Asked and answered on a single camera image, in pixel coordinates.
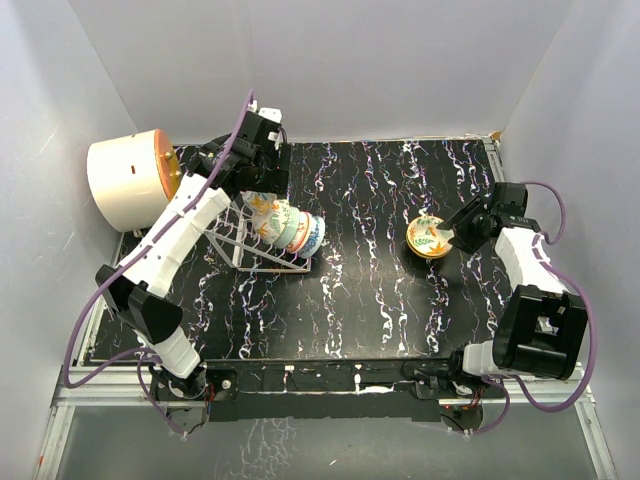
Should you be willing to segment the red flower striped bowl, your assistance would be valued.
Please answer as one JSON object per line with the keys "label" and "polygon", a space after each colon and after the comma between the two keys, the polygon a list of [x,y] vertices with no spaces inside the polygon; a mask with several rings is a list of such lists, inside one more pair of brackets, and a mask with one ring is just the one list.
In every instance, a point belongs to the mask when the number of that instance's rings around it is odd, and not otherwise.
{"label": "red flower striped bowl", "polygon": [[299,252],[309,239],[312,227],[312,216],[306,211],[299,212],[298,227],[293,240],[286,246],[291,254]]}

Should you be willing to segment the white wire dish rack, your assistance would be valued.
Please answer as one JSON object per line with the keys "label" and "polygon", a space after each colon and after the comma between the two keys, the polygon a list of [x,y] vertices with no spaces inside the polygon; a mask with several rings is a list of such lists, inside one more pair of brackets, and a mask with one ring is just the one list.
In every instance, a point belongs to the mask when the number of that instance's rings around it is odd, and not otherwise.
{"label": "white wire dish rack", "polygon": [[225,263],[239,272],[305,274],[311,270],[309,259],[261,240],[253,229],[251,211],[244,205],[241,194],[205,234]]}

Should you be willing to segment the white cylinder with orange lid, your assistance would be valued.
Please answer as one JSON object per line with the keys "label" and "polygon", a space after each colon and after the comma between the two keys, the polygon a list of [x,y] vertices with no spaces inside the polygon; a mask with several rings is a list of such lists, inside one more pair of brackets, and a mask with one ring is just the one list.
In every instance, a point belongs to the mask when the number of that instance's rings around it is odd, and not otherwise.
{"label": "white cylinder with orange lid", "polygon": [[155,223],[179,188],[181,170],[167,134],[154,129],[92,144],[87,178],[101,214],[126,233]]}

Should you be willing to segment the yellow sun pattern bowl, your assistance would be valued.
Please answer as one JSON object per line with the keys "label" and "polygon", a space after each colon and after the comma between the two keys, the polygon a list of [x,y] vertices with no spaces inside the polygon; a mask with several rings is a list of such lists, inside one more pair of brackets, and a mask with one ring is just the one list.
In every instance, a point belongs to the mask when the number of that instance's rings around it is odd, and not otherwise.
{"label": "yellow sun pattern bowl", "polygon": [[436,248],[434,251],[429,250],[429,251],[426,251],[426,252],[418,250],[411,243],[408,244],[408,247],[418,257],[424,258],[424,259],[428,259],[428,260],[434,260],[434,259],[443,258],[452,250],[452,246],[451,245],[448,245],[446,247]]}

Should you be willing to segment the orange leaf pattern bowl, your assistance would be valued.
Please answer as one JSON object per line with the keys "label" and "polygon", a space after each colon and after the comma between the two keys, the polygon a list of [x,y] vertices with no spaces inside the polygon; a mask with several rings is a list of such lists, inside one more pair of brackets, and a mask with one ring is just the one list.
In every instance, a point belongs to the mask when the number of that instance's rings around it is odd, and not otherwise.
{"label": "orange leaf pattern bowl", "polygon": [[441,230],[438,226],[442,219],[430,215],[422,215],[412,220],[406,231],[407,243],[413,244],[418,250],[423,252],[450,245],[449,239],[452,237],[450,230]]}

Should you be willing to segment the green sprig pattern bowl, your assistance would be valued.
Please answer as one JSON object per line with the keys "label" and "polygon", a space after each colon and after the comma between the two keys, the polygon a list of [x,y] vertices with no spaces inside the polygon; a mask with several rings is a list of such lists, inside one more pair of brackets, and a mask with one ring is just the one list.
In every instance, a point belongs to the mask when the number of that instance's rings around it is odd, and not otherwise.
{"label": "green sprig pattern bowl", "polygon": [[252,226],[262,241],[273,244],[284,232],[291,214],[291,205],[287,200],[276,199],[265,213],[252,216]]}

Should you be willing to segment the blue rose pattern bowl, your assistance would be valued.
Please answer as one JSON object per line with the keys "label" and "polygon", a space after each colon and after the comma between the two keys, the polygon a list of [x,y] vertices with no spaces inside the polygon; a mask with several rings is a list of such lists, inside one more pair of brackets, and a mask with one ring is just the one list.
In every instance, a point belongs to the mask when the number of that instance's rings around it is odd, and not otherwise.
{"label": "blue rose pattern bowl", "polygon": [[312,257],[320,248],[326,231],[325,221],[322,217],[313,216],[310,235],[304,246],[297,252],[299,258]]}

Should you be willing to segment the aluminium frame rail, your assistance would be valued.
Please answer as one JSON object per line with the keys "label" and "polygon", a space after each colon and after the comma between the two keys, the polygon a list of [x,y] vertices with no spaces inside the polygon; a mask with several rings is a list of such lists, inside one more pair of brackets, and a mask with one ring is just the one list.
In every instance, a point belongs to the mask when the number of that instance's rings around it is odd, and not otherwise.
{"label": "aluminium frame rail", "polygon": [[463,437],[449,420],[255,419],[173,434],[146,401],[133,367],[77,389],[58,386],[36,470],[39,479],[614,479],[595,401],[556,414],[530,406],[516,385],[483,402],[487,433]]}

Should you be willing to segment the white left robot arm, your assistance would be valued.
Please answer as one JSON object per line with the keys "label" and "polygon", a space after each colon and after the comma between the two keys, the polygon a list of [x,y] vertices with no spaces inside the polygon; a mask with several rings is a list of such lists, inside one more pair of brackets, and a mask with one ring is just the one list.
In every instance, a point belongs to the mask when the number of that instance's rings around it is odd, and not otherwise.
{"label": "white left robot arm", "polygon": [[159,358],[186,399],[204,392],[207,376],[181,326],[181,308],[166,298],[173,278],[239,194],[286,192],[289,161],[281,111],[251,103],[230,134],[196,150],[174,198],[136,249],[96,275],[109,308]]}

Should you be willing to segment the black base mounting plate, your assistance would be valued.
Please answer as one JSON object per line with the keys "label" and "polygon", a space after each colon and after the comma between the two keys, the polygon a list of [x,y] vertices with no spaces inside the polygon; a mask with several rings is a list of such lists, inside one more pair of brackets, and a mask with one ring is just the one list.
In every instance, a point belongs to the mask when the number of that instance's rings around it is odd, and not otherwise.
{"label": "black base mounting plate", "polygon": [[212,360],[187,379],[152,367],[154,399],[200,407],[209,422],[405,418],[437,422],[446,405],[475,409],[498,388],[445,358]]}

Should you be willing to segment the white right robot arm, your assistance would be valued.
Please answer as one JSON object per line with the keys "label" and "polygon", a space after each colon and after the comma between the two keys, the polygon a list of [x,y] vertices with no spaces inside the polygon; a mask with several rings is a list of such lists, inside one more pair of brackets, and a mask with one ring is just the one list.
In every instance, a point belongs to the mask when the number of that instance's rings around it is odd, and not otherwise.
{"label": "white right robot arm", "polygon": [[482,376],[522,373],[556,380],[574,371],[588,314],[584,301],[545,266],[541,229],[526,216],[525,185],[498,182],[489,197],[475,196],[437,229],[468,254],[492,244],[512,293],[494,337],[459,348],[445,376],[447,388],[466,397]]}

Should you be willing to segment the light green checkered bowl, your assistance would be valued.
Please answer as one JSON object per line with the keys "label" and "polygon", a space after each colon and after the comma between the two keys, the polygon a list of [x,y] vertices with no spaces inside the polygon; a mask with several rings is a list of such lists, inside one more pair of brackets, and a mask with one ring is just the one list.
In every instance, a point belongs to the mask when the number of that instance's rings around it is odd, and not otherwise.
{"label": "light green checkered bowl", "polygon": [[298,230],[299,216],[299,209],[291,206],[289,209],[289,215],[285,221],[284,230],[274,242],[276,248],[285,249],[294,240]]}

